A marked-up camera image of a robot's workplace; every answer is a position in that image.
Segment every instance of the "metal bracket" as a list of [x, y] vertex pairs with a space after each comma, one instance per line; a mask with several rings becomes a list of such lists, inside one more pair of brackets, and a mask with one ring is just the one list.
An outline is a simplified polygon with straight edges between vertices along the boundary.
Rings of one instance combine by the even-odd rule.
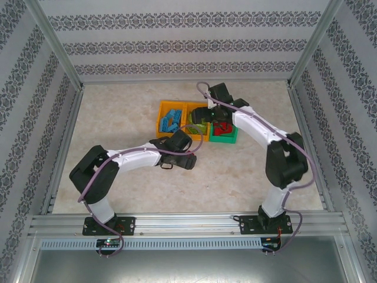
[[[122, 236], [133, 236], [135, 231], [135, 217], [118, 217], [114, 230]], [[86, 217], [82, 228], [84, 236], [114, 236], [113, 233], [100, 226], [92, 217]]]
[[234, 221], [239, 222], [241, 235], [271, 235], [278, 234], [279, 228], [281, 229], [281, 234], [292, 234], [293, 228], [288, 215], [285, 216], [284, 222], [279, 222], [275, 225], [268, 226], [267, 230], [264, 230], [258, 221], [257, 215], [242, 215], [234, 216]]

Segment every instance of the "patterned wall panel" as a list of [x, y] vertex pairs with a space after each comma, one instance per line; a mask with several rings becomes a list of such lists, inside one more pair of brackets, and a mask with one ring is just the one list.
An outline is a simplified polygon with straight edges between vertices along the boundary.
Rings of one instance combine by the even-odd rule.
[[328, 0], [40, 3], [89, 82], [287, 79]]
[[296, 85], [368, 282], [377, 281], [376, 15], [373, 1], [344, 1]]
[[76, 90], [25, 4], [0, 4], [0, 282], [52, 177]]

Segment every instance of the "orange bin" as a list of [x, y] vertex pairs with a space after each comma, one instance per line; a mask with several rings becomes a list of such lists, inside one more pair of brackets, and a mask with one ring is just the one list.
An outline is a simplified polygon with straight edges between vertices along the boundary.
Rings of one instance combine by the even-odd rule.
[[[173, 133], [160, 132], [160, 121], [171, 109], [180, 109], [182, 110], [182, 116], [179, 126], [182, 127], [186, 124], [190, 124], [189, 115], [197, 107], [207, 106], [207, 103], [203, 102], [188, 102], [188, 101], [166, 101], [163, 100], [160, 103], [160, 110], [158, 111], [158, 117], [156, 121], [156, 136], [157, 138], [161, 137], [171, 137]], [[187, 128], [183, 129], [193, 140], [200, 140], [199, 134], [191, 134]], [[207, 123], [207, 132], [203, 133], [204, 141], [209, 141], [210, 138], [210, 123]]]

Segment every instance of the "white robotic arm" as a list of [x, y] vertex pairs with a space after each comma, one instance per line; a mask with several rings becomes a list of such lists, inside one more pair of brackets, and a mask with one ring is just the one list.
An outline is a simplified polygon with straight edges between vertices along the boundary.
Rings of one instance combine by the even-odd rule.
[[94, 146], [75, 166], [70, 173], [70, 179], [80, 193], [83, 193], [90, 182], [96, 167], [100, 167], [105, 160], [112, 157], [102, 171], [98, 174], [86, 193], [83, 200], [86, 201], [94, 216], [101, 223], [111, 227], [116, 222], [116, 214], [111, 208], [107, 194], [117, 173], [124, 173], [145, 166], [160, 165], [163, 169], [171, 169], [174, 165], [190, 170], [194, 167], [196, 156], [194, 154], [176, 156], [160, 153], [158, 150], [182, 153], [192, 144], [192, 139], [182, 130], [176, 131], [172, 137], [163, 137], [150, 140], [148, 143], [127, 149], [128, 153], [121, 154], [125, 150], [104, 150], [101, 146]]
[[299, 181], [308, 169], [304, 155], [281, 137], [286, 137], [303, 148], [302, 137], [298, 133], [287, 134], [271, 125], [246, 101], [233, 100], [224, 83], [209, 87], [206, 94], [240, 110], [229, 109], [208, 99], [208, 107], [200, 107], [192, 112], [193, 123], [225, 121], [245, 131], [267, 151], [266, 175], [272, 187], [258, 211], [259, 222], [267, 228], [270, 222], [284, 214], [283, 202], [289, 188], [295, 186], [296, 181]]

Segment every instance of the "cable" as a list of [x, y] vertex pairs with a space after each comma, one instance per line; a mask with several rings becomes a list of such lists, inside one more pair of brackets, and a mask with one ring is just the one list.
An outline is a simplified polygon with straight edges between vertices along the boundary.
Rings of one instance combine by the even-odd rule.
[[271, 127], [270, 125], [268, 125], [266, 122], [264, 122], [262, 119], [260, 119], [258, 116], [255, 116], [253, 113], [249, 113], [241, 108], [238, 108], [238, 107], [235, 107], [233, 105], [230, 105], [230, 104], [227, 104], [227, 103], [224, 103], [222, 101], [219, 101], [219, 100], [216, 100], [214, 98], [212, 98], [210, 95], [208, 95], [205, 91], [203, 91], [201, 88], [200, 88], [200, 85], [201, 84], [205, 84], [208, 88], [210, 88], [210, 85], [205, 82], [205, 81], [198, 81], [197, 84], [196, 84], [196, 88], [199, 90], [200, 93], [202, 93], [202, 95], [204, 95], [205, 98], [209, 99], [209, 100], [212, 100], [213, 102], [219, 104], [219, 105], [223, 105], [225, 107], [228, 107], [230, 109], [233, 109], [233, 110], [236, 110], [236, 111], [239, 111], [239, 112], [242, 112], [246, 115], [249, 115], [251, 118], [257, 120], [259, 123], [261, 123], [262, 125], [264, 125], [267, 129], [269, 129], [270, 131], [272, 131], [274, 134], [276, 134], [278, 137], [280, 137], [282, 140], [284, 140], [287, 144], [291, 144], [292, 146], [294, 146], [298, 151], [300, 151], [304, 156], [305, 158], [309, 161], [310, 163], [310, 166], [312, 168], [312, 173], [313, 173], [313, 176], [312, 176], [312, 179], [307, 182], [306, 184], [304, 185], [299, 185], [299, 186], [294, 186], [294, 187], [290, 187], [288, 189], [288, 193], [285, 195], [284, 199], [283, 199], [283, 202], [282, 202], [282, 208], [286, 211], [286, 212], [290, 212], [290, 213], [297, 213], [300, 217], [300, 221], [299, 221], [299, 224], [297, 225], [297, 228], [296, 230], [294, 231], [294, 233], [292, 234], [292, 236], [290, 237], [290, 239], [287, 241], [287, 243], [282, 246], [278, 251], [276, 251], [275, 253], [278, 253], [280, 252], [281, 250], [285, 249], [285, 247], [287, 247], [288, 244], [291, 243], [291, 241], [293, 240], [293, 238], [296, 236], [296, 234], [298, 233], [301, 225], [302, 225], [302, 214], [299, 212], [299, 211], [296, 211], [296, 210], [289, 210], [289, 209], [286, 209], [285, 208], [285, 204], [288, 200], [288, 197], [290, 195], [290, 192], [293, 191], [293, 190], [297, 190], [297, 189], [303, 189], [305, 187], [309, 187], [311, 184], [314, 183], [318, 173], [317, 173], [317, 170], [316, 170], [316, 166], [314, 164], [314, 161], [310, 158], [310, 156], [306, 153], [305, 150], [303, 150], [298, 144], [296, 144], [295, 142], [291, 141], [290, 139], [288, 139], [287, 137], [283, 136], [282, 134], [278, 133], [277, 131], [275, 131], [275, 129], [273, 127]]
[[201, 132], [201, 130], [191, 124], [191, 125], [185, 125], [185, 126], [182, 126], [179, 128], [179, 130], [183, 129], [183, 128], [186, 128], [186, 127], [191, 127], [191, 128], [194, 128], [198, 131], [198, 133], [200, 134], [200, 143], [199, 145], [191, 150], [191, 151], [187, 151], [187, 152], [182, 152], [182, 153], [179, 153], [179, 152], [171, 152], [169, 150], [163, 150], [163, 149], [156, 149], [156, 148], [153, 148], [153, 147], [136, 147], [134, 149], [126, 149], [126, 150], [123, 150], [122, 152], [119, 152], [113, 156], [110, 156], [108, 159], [106, 159], [104, 161], [104, 163], [101, 164], [101, 166], [97, 169], [97, 171], [94, 173], [94, 175], [92, 176], [92, 178], [90, 179], [90, 181], [88, 182], [88, 184], [86, 185], [85, 189], [82, 191], [82, 193], [80, 194], [80, 197], [78, 198], [77, 202], [79, 203], [83, 203], [85, 205], [85, 207], [88, 209], [90, 215], [93, 217], [93, 219], [96, 221], [96, 223], [98, 223], [101, 227], [105, 228], [107, 231], [119, 236], [120, 240], [121, 240], [121, 246], [118, 250], [116, 250], [115, 252], [113, 252], [111, 255], [104, 255], [101, 253], [101, 249], [102, 247], [100, 248], [100, 250], [98, 251], [99, 255], [100, 256], [106, 256], [107, 258], [111, 257], [111, 256], [114, 256], [116, 254], [119, 254], [122, 250], [123, 250], [123, 247], [124, 247], [124, 238], [122, 236], [122, 234], [118, 233], [117, 231], [111, 229], [110, 227], [106, 226], [105, 224], [103, 224], [94, 214], [93, 214], [93, 211], [90, 209], [89, 205], [87, 204], [87, 202], [84, 200], [85, 196], [87, 195], [87, 193], [89, 192], [89, 190], [91, 189], [91, 186], [95, 180], [95, 178], [97, 178], [97, 176], [100, 174], [100, 172], [103, 170], [103, 168], [105, 168], [105, 166], [110, 162], [112, 161], [112, 159], [115, 159], [115, 158], [118, 158], [124, 154], [127, 154], [127, 153], [130, 153], [130, 152], [139, 152], [139, 151], [145, 151], [145, 150], [149, 150], [149, 151], [152, 151], [152, 152], [161, 152], [161, 153], [168, 153], [168, 154], [172, 154], [172, 155], [179, 155], [179, 156], [184, 156], [184, 155], [190, 155], [190, 154], [193, 154], [194, 152], [198, 151], [198, 149], [201, 147], [201, 145], [203, 144], [203, 141], [204, 141], [204, 136], [203, 136], [203, 133]]
[[279, 243], [277, 244], [280, 244], [282, 242], [282, 229], [280, 226], [277, 228], [277, 237], [279, 238]]

